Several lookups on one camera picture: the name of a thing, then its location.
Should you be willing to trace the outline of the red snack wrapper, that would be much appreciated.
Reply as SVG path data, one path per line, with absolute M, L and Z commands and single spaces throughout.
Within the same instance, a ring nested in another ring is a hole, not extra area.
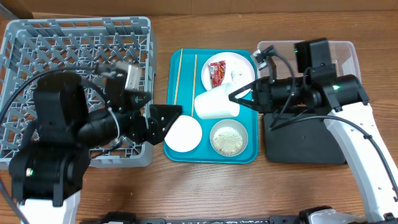
M 219 62 L 212 62 L 209 64 L 211 86 L 216 88 L 222 85 L 226 71 L 226 62 L 224 60 Z

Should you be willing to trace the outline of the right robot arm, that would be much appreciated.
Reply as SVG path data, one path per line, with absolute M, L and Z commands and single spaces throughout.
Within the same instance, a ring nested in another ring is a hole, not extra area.
M 397 166 L 373 116 L 368 94 L 355 75 L 339 75 L 325 38 L 294 43 L 296 68 L 280 79 L 274 46 L 252 59 L 269 75 L 244 86 L 230 101 L 264 116 L 267 158 L 274 162 L 348 164 L 364 207 L 364 217 L 329 206 L 302 210 L 298 223 L 396 223 Z

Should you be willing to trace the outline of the grey metal bowl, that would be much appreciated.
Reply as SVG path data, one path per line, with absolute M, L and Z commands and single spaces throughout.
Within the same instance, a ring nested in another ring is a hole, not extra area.
M 210 144 L 222 156 L 237 156 L 248 145 L 248 132 L 240 122 L 233 119 L 224 119 L 212 127 Z

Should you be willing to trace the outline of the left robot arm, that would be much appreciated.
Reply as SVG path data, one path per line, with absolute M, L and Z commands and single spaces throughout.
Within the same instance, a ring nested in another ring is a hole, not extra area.
M 73 223 L 83 176 L 91 162 L 90 149 L 128 137 L 140 144 L 162 142 L 182 114 L 179 105 L 150 105 L 151 117 L 141 115 L 142 103 L 115 111 L 106 106 L 89 111 L 81 76 L 50 72 L 34 77 L 36 119 L 25 130 L 21 148 L 9 164 L 11 203 L 22 223 Z

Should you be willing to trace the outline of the pink-white bowl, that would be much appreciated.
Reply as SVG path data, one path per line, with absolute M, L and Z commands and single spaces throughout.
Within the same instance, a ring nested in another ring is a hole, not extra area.
M 191 116 L 181 115 L 165 136 L 165 143 L 176 152 L 188 152 L 196 148 L 202 138 L 199 122 Z

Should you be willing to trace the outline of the rice grains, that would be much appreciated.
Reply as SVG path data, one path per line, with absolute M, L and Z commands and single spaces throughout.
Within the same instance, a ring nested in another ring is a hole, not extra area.
M 213 136 L 214 149 L 224 156 L 235 156 L 240 153 L 243 146 L 243 138 L 232 127 L 222 127 Z

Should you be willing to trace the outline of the white paper cup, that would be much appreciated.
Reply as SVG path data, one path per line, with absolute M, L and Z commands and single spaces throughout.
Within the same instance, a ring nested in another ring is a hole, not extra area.
M 195 97 L 194 109 L 200 119 L 218 119 L 237 117 L 240 106 L 229 100 L 233 92 L 230 83 L 218 86 Z

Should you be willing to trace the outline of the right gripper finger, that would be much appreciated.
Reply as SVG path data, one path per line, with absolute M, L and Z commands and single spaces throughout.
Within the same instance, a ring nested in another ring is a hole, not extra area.
M 233 101 L 239 105 L 245 106 L 247 108 L 250 108 L 251 110 L 256 110 L 257 109 L 257 104 L 253 99 L 251 100 L 246 100 L 243 98 L 233 98 Z
M 245 97 L 248 93 L 253 92 L 254 82 L 248 83 L 241 88 L 234 88 L 233 91 L 228 95 L 230 100 L 238 100 Z

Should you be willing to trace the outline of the white tissue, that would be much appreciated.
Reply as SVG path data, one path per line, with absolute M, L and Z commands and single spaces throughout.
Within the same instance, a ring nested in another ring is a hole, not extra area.
M 242 77 L 243 77 L 243 73 L 240 70 L 234 69 L 231 72 L 231 78 L 232 78 L 233 83 L 239 82 L 242 79 Z

